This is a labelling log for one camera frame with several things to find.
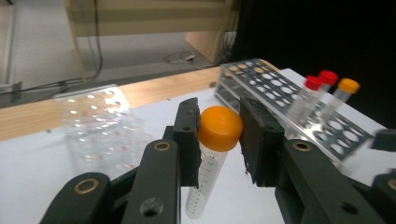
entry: black cable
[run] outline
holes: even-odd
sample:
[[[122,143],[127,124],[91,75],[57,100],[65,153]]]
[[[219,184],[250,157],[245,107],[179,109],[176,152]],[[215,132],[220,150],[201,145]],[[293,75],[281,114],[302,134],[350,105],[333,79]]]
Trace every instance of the black cable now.
[[[184,57],[184,59],[183,59],[181,57],[181,54],[186,54],[186,53],[189,54],[189,55]],[[171,58],[173,56],[176,56],[176,59],[177,59],[176,63],[171,63],[171,61],[169,60],[169,58]],[[184,65],[187,65],[188,67],[195,68],[195,69],[198,69],[198,70],[202,70],[202,69],[208,68],[208,67],[201,68],[201,67],[194,66],[193,65],[193,59],[194,58],[195,58],[195,54],[193,52],[191,52],[191,51],[181,51],[181,52],[173,53],[173,54],[170,54],[170,55],[164,57],[163,58],[163,63],[167,63],[167,64],[184,64]]]
[[[44,84],[44,85],[39,85],[39,86],[31,87],[31,88],[28,88],[28,89],[17,90],[17,91],[2,92],[2,93],[0,93],[0,96],[15,94],[15,93],[23,92],[23,91],[36,91],[36,90],[43,90],[43,89],[48,89],[48,88],[59,87],[59,86],[62,85],[62,83],[65,83],[65,84],[75,84],[75,83],[81,83],[81,82],[82,82],[82,79],[81,79],[81,78],[70,78],[70,79],[66,79],[66,80],[61,80],[61,81],[56,81],[56,82],[47,83],[47,84]]]
[[[94,74],[93,76],[91,76],[91,77],[88,77],[87,80],[86,80],[85,82],[82,82],[82,83],[80,83],[80,84],[78,84],[78,85],[76,85],[76,86],[72,86],[72,87],[65,86],[64,88],[60,88],[60,89],[57,90],[57,91],[53,91],[53,92],[51,92],[51,93],[49,93],[49,94],[43,95],[43,96],[41,96],[41,97],[39,97],[39,98],[33,100],[32,103],[33,103],[33,102],[40,101],[40,100],[43,100],[43,99],[45,99],[45,98],[47,98],[47,97],[50,97],[50,96],[52,96],[52,95],[54,95],[54,94],[56,94],[56,93],[59,93],[59,92],[69,91],[70,89],[73,89],[73,88],[75,88],[75,87],[81,87],[81,86],[86,85],[86,84],[89,84],[89,83],[95,81],[97,78],[99,78],[100,73],[102,72],[102,68],[103,68],[103,55],[102,55],[102,48],[101,48],[101,43],[100,43],[99,13],[98,13],[98,4],[97,4],[97,0],[93,0],[93,5],[94,5],[95,39],[96,39],[96,47],[97,47],[98,54],[99,54],[99,66],[98,66],[98,68],[96,69],[95,74]]]

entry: dark background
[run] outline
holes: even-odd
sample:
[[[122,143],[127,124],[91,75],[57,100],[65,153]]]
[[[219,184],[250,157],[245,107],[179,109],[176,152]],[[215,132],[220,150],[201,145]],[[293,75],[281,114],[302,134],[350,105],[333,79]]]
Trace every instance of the dark background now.
[[[261,58],[303,76],[329,69],[352,78],[361,89],[347,103],[395,129],[395,41],[396,1],[244,0],[230,62]]]

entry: test tube rack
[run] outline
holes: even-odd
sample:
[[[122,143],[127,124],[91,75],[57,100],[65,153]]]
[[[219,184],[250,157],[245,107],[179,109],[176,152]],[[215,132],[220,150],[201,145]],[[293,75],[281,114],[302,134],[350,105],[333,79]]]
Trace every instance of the test tube rack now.
[[[221,66],[221,75],[215,95],[228,107],[239,111],[241,97],[262,102],[285,128],[292,128],[297,138],[317,145],[331,160],[340,162],[352,155],[362,143],[372,136],[354,122],[335,113],[326,123],[317,123],[317,110],[304,124],[296,124],[285,115],[297,98],[300,87],[278,73],[272,65],[259,59]]]
[[[118,177],[139,165],[152,136],[129,109],[116,85],[54,97],[62,114],[65,140],[79,172]]]

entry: white surface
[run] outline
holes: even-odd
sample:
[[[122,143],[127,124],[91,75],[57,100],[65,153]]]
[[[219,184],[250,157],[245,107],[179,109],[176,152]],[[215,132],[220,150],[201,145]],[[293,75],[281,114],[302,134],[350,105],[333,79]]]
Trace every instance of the white surface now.
[[[303,78],[286,69],[281,72],[297,84]],[[153,105],[139,107],[134,113],[145,121],[145,132],[155,139],[163,136],[166,125],[173,125],[178,104],[198,97],[201,111],[221,105],[213,89],[200,91]],[[341,114],[374,134],[383,127],[345,105]],[[0,142],[0,223],[38,223],[51,200],[63,185],[79,172],[73,168],[61,129],[36,133]],[[365,184],[375,175],[395,167],[396,153],[363,148],[348,159],[342,172]],[[283,223],[274,189],[259,189],[245,174],[240,146],[229,152],[216,186],[201,218],[192,220],[184,212],[189,188],[181,190],[181,223]]]

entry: floor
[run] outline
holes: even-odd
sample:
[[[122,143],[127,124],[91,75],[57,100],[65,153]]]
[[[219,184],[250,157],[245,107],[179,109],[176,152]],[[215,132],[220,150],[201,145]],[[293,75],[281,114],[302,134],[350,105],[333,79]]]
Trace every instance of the floor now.
[[[9,65],[12,83],[21,83],[21,88],[27,89],[80,78],[63,0],[14,2],[15,20]],[[11,18],[12,8],[6,1],[0,3],[2,43],[7,42],[7,18]],[[83,37],[78,42],[88,76],[92,76],[99,62],[96,39]],[[185,41],[183,33],[101,36],[100,45],[103,68],[99,78],[87,87],[108,83],[122,85],[213,66]],[[0,64],[7,57],[4,49],[5,44],[0,44]],[[177,55],[183,59],[191,54],[195,55],[194,67],[177,59]],[[50,91],[29,91],[13,96],[0,94],[0,107],[30,103],[48,93]]]

